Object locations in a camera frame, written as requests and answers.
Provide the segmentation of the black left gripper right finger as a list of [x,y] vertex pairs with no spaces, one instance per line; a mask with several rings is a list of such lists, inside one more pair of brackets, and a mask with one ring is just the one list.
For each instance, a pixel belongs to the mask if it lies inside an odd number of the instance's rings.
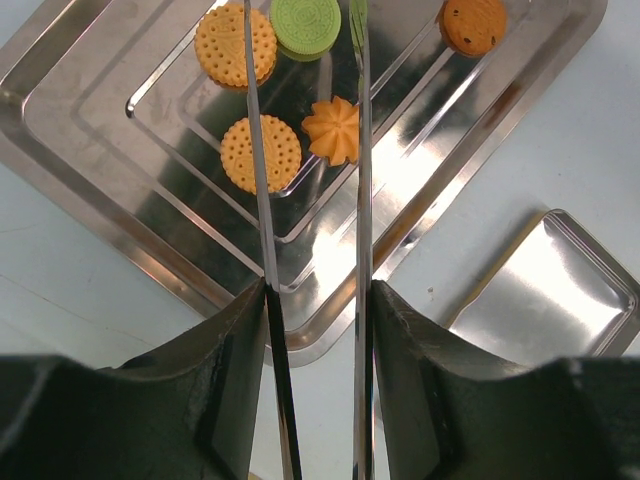
[[375,355],[394,479],[635,479],[639,362],[491,354],[372,285]]

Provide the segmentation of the green sandwich cookie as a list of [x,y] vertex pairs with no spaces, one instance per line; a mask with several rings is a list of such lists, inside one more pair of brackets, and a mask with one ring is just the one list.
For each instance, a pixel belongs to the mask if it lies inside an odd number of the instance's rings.
[[342,23],[336,0],[274,0],[269,14],[279,46],[298,61],[314,61],[328,52]]

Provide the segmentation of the steel tongs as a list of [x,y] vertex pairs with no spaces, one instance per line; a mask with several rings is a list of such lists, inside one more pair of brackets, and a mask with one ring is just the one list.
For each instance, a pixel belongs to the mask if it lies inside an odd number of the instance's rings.
[[[349,23],[359,70],[359,183],[356,228],[356,315],[353,420],[353,473],[355,479],[374,477],[373,319],[371,316],[372,256],[372,107],[368,3],[349,4]],[[248,120],[252,141],[260,239],[266,282],[266,305],[275,374],[283,477],[300,479],[302,469],[294,400],[285,340],[283,312],[274,244],[273,222],[266,176],[251,32],[251,5],[243,4],[244,43],[248,79]]]

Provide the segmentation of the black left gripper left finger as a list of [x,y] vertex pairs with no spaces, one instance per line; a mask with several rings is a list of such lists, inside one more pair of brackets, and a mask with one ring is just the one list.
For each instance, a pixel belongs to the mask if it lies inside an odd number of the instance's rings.
[[118,368],[1,359],[5,479],[245,479],[263,366],[265,286]]

